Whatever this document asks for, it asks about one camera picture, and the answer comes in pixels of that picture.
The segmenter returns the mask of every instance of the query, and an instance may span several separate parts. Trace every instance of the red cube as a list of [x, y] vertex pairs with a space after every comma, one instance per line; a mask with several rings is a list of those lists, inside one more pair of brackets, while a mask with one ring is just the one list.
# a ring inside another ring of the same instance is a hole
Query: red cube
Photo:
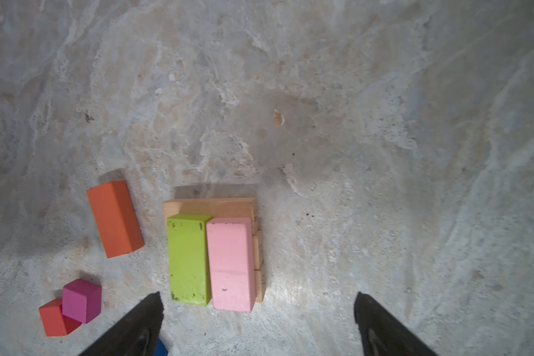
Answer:
[[40, 307], [40, 316], [46, 336], [65, 336], [77, 329], [80, 322], [61, 314], [61, 298]]

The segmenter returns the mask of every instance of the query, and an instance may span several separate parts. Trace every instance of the unpainted wooden block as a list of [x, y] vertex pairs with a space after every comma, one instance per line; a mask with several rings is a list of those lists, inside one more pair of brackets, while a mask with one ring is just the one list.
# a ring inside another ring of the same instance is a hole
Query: unpainted wooden block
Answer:
[[265, 279], [265, 267], [255, 270], [255, 303], [263, 303], [267, 289], [267, 280]]
[[164, 202], [164, 224], [176, 214], [216, 217], [249, 217], [255, 235], [258, 231], [257, 198], [171, 199]]
[[253, 269], [263, 266], [263, 233], [259, 230], [253, 236]]

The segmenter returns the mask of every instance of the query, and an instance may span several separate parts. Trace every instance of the blue block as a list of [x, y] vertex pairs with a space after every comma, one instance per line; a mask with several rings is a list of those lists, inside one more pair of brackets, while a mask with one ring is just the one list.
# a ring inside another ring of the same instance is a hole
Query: blue block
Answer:
[[166, 347], [164, 347], [160, 339], [157, 341], [157, 349], [154, 350], [154, 356], [168, 356], [168, 350], [166, 350]]

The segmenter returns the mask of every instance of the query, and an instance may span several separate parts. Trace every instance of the rectangular block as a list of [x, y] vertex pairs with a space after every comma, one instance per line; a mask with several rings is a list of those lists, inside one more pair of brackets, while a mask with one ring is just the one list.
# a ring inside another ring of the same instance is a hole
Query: rectangular block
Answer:
[[255, 303], [263, 303], [266, 289], [265, 268], [261, 266], [260, 269], [255, 270]]
[[164, 202], [164, 220], [176, 214], [249, 217], [253, 234], [258, 230], [256, 198], [172, 199]]
[[260, 269], [263, 265], [263, 233], [259, 230], [253, 236], [253, 269]]
[[209, 215], [176, 214], [167, 219], [170, 290], [175, 301], [207, 305], [209, 281], [206, 223]]
[[69, 335], [81, 325], [77, 320], [63, 316], [61, 298], [43, 304], [39, 311], [46, 336]]
[[100, 285], [77, 279], [63, 287], [63, 314], [84, 324], [101, 313]]
[[214, 308], [249, 312], [255, 304], [253, 241], [249, 217], [219, 217], [207, 224]]
[[87, 190], [87, 197], [108, 258], [144, 246], [125, 181], [114, 181]]

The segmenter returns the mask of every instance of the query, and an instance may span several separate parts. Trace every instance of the magenta cube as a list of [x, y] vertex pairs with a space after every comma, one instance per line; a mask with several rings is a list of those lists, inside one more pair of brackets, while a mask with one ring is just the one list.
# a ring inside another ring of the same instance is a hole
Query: magenta cube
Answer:
[[61, 313], [87, 324], [101, 313], [101, 286], [81, 279], [63, 287]]

